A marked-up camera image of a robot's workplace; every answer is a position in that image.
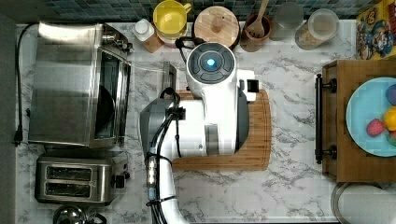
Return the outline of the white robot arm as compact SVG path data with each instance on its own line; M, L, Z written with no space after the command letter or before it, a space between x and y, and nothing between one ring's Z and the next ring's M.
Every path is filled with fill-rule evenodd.
M173 160L233 155L248 138L252 73L237 70L233 52L220 43L201 43L184 61L192 98L168 87L140 113L152 224L189 224L179 212Z

